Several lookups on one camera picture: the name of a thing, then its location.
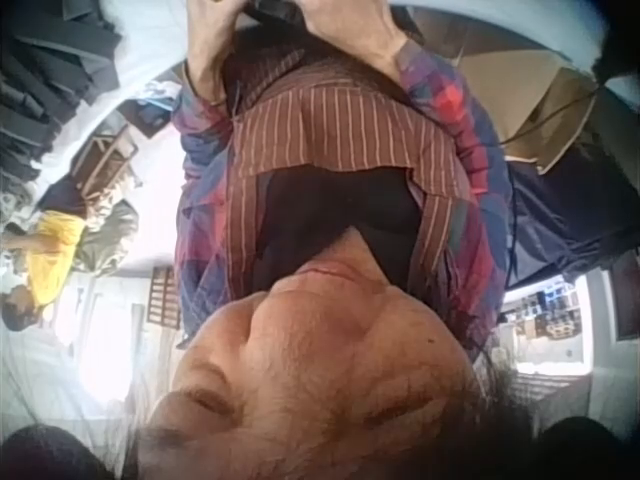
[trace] dark blue cloth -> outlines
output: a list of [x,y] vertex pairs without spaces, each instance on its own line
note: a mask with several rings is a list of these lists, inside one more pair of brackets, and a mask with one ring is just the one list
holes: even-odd
[[640,196],[601,149],[572,146],[542,176],[530,164],[509,168],[516,226],[509,289],[558,274],[573,281],[640,245]]

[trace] person in yellow shirt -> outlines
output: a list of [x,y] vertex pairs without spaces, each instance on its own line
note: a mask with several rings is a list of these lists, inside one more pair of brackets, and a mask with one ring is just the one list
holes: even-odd
[[70,176],[52,185],[38,208],[43,213],[33,233],[2,234],[3,249],[26,254],[27,284],[16,286],[1,300],[2,320],[14,332],[38,323],[44,307],[58,297],[86,224],[87,204]]

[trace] mouth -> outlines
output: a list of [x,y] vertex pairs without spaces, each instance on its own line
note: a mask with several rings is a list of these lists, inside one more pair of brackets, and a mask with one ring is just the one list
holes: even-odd
[[367,277],[362,275],[355,268],[337,261],[312,260],[305,263],[295,275],[304,275],[306,273],[318,273],[331,277],[341,278],[349,282],[359,285],[369,285],[372,283]]

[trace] plaid shirt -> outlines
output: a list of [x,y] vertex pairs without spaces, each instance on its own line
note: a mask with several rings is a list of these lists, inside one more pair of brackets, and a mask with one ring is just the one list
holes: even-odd
[[[455,142],[459,160],[455,174],[461,193],[452,209],[446,255],[438,268],[455,278],[456,286],[441,301],[473,319],[463,328],[448,325],[454,334],[482,345],[495,325],[505,286],[511,186],[502,148],[485,110],[452,66],[413,41],[405,45],[396,62],[401,85],[414,108]],[[175,272],[185,332],[192,338],[211,314],[234,297],[225,238],[234,122],[226,103],[207,104],[189,85],[183,88],[173,120],[187,154]]]

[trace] wall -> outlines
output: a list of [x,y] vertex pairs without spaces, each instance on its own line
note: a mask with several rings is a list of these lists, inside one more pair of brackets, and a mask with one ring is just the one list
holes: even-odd
[[614,303],[608,274],[587,275],[593,314],[593,374],[589,417],[626,437],[640,419],[640,344],[617,342]]

